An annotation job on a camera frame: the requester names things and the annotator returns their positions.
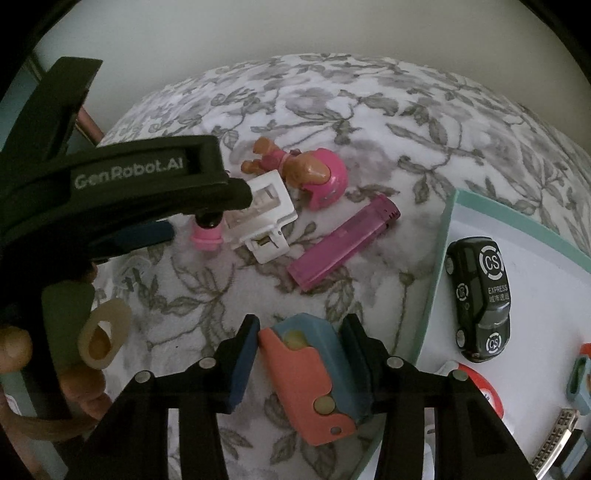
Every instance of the toy figurine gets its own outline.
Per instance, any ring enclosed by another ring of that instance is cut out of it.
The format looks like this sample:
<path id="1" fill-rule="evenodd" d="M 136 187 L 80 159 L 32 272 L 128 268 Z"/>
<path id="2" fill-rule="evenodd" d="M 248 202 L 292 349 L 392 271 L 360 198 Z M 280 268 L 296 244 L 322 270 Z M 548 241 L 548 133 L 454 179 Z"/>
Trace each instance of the toy figurine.
<path id="1" fill-rule="evenodd" d="M 326 148 L 303 153 L 300 150 L 291 150 L 288 153 L 272 140 L 261 137 L 255 142 L 252 152 L 262 158 L 242 162 L 242 172 L 260 175 L 278 170 L 289 186 L 311 193 L 308 205 L 310 210 L 332 205 L 343 196 L 347 188 L 349 179 L 345 164 Z"/>

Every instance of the floral bedspread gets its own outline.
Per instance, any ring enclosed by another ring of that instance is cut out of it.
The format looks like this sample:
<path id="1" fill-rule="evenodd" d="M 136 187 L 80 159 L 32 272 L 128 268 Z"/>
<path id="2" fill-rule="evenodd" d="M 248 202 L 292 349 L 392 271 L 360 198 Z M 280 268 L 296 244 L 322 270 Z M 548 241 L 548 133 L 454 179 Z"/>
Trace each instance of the floral bedspread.
<path id="1" fill-rule="evenodd" d="M 440 215 L 455 187 L 496 199 L 591 252 L 591 159 L 526 107 L 469 79 L 388 58 L 348 54 L 274 57 L 211 70 L 138 102 L 103 145 L 169 135 L 214 134 L 226 168 L 242 175 L 253 142 L 284 149 L 335 150 L 349 169 L 346 196 L 284 229 L 289 255 L 259 265 L 245 248 L 195 251 L 188 217 L 177 235 L 100 269 L 96 301 L 126 299 L 134 311 L 128 343 L 106 370 L 116 397 L 139 370 L 181 371 L 233 336 L 246 313 L 263 327 L 298 312 L 338 324 L 349 312 L 391 352 L 421 316 L 432 280 Z M 397 226 L 308 294 L 285 268 L 293 258 L 385 193 L 399 207 Z M 231 479 L 350 477 L 381 419 L 348 439 L 320 447 L 291 428 L 260 358 L 246 396 L 219 416 Z M 178 425 L 170 416 L 171 478 L 180 476 Z"/>

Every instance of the finger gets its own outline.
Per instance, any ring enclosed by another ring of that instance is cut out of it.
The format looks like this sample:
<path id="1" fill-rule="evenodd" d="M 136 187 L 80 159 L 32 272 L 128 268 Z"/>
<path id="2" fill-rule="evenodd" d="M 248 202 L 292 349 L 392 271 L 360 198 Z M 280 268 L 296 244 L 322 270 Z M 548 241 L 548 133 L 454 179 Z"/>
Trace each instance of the finger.
<path id="1" fill-rule="evenodd" d="M 13 326 L 0 329 L 0 374 L 20 370 L 32 354 L 33 343 L 26 330 Z"/>

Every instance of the toy car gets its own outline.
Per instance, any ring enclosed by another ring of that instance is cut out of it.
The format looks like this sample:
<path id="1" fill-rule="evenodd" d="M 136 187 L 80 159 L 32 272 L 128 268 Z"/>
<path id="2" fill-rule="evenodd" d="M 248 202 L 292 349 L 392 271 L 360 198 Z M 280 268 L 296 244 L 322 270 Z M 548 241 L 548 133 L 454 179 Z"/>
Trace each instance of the toy car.
<path id="1" fill-rule="evenodd" d="M 456 343 L 462 354 L 471 362 L 496 357 L 511 334 L 511 293 L 499 246 L 485 236 L 452 242 L 445 269 L 456 296 Z"/>

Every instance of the green object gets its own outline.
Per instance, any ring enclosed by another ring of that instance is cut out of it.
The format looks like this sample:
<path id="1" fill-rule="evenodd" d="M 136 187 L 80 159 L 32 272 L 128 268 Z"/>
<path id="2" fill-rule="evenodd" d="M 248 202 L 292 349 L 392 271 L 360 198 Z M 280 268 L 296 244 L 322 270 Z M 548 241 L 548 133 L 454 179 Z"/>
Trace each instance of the green object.
<path id="1" fill-rule="evenodd" d="M 71 280 L 50 285 L 41 294 L 43 324 L 58 375 L 82 362 L 78 335 L 90 316 L 94 299 L 95 288 L 90 283 Z"/>

